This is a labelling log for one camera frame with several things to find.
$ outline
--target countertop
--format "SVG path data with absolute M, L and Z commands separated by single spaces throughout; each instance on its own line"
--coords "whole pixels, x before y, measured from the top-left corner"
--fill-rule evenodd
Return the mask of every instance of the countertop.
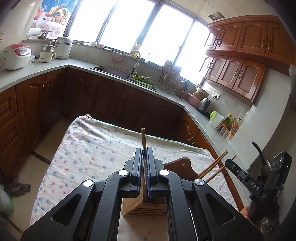
M 0 92 L 24 81 L 27 79 L 30 79 L 32 77 L 35 77 L 40 74 L 44 74 L 46 72 L 50 72 L 53 70 L 57 69 L 62 69 L 66 67 L 71 67 L 74 69 L 82 70 L 85 72 L 89 72 L 95 75 L 99 75 L 117 82 L 124 83 L 126 85 L 129 85 L 131 87 L 134 87 L 136 89 L 145 91 L 149 94 L 152 94 L 154 96 L 157 96 L 159 98 L 162 98 L 166 101 L 169 101 L 175 105 L 180 106 L 183 108 L 188 115 L 191 117 L 191 119 L 194 121 L 194 123 L 197 125 L 197 127 L 200 129 L 202 134 L 205 136 L 205 138 L 208 140 L 209 144 L 213 147 L 215 152 L 220 155 L 224 150 L 228 150 L 228 154 L 224 158 L 226 160 L 227 158 L 231 158 L 235 152 L 231 148 L 231 143 L 227 142 L 219 133 L 216 129 L 212 128 L 210 125 L 208 125 L 209 119 L 199 113 L 195 107 L 193 107 L 191 104 L 189 104 L 187 101 L 178 98 L 177 96 L 162 90 L 160 87 L 155 86 L 157 92 L 147 89 L 145 87 L 142 87 L 138 84 L 135 84 L 131 81 L 124 80 L 119 77 L 115 77 L 113 75 L 107 74 L 107 73 L 102 73 L 98 72 L 96 70 L 93 70 L 91 68 L 99 66 L 98 64 L 78 60 L 78 59 L 73 59 L 69 58 L 66 60 L 60 60 L 56 59 L 55 61 L 51 61 L 49 63 L 29 63 L 23 68 L 17 69 L 17 70 L 5 70 L 3 68 L 0 69 Z M 241 161 L 236 158 L 235 159 L 236 163 L 242 167 Z M 233 180 L 234 185 L 237 188 L 237 191 L 241 197 L 241 200 L 243 204 L 246 206 L 248 205 L 250 199 L 247 198 L 248 196 L 248 190 L 240 184 L 240 182 L 236 179 L 234 175 L 232 175 L 229 172 L 229 176 Z

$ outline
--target leafy vegetable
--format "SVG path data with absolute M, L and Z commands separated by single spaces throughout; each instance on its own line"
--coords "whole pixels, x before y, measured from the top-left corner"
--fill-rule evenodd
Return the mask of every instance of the leafy vegetable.
M 134 75 L 133 76 L 134 79 L 144 82 L 146 84 L 151 84 L 151 81 L 149 80 L 150 77 L 145 77 L 145 76 L 140 76 L 140 75 Z

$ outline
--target chopstick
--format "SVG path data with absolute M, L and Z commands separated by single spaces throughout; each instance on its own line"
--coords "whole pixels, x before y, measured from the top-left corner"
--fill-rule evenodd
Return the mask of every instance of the chopstick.
M 143 148 L 143 149 L 146 149 L 147 146 L 146 146 L 145 128 L 142 128 L 142 129 L 141 129 L 141 132 L 142 132 L 142 148 Z
M 215 176 L 217 176 L 223 169 L 225 168 L 225 165 L 223 165 L 223 167 L 221 167 L 218 171 L 216 171 L 212 176 L 210 176 L 205 182 L 208 183 L 209 181 L 211 181 Z
M 197 178 L 202 179 L 206 174 L 209 173 L 209 171 L 211 171 L 214 166 L 216 166 L 218 164 L 218 162 L 227 154 L 227 150 L 225 150 L 220 156 L 217 157 L 217 159 L 211 163 L 209 166 L 207 166 L 200 174 L 197 175 Z

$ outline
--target floor tile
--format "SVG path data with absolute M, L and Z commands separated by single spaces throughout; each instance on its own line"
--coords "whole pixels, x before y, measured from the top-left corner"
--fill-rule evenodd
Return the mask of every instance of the floor tile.
M 15 204 L 15 213 L 9 219 L 22 231 L 29 227 L 35 198 L 48 167 L 48 164 L 29 154 L 18 173 L 21 183 L 31 184 L 31 191 L 29 193 L 12 198 Z
M 5 225 L 6 230 L 17 240 L 20 240 L 21 234 L 16 231 L 10 224 Z
M 70 124 L 71 122 L 60 119 L 43 139 L 41 139 L 34 151 L 51 161 Z

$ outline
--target wall outlet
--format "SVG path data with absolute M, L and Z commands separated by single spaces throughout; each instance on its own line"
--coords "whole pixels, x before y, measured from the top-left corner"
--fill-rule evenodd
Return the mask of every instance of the wall outlet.
M 0 33 L 0 42 L 3 40 L 4 38 L 4 33 Z
M 216 92 L 213 92 L 212 97 L 215 98 L 216 100 L 218 100 L 220 95 Z

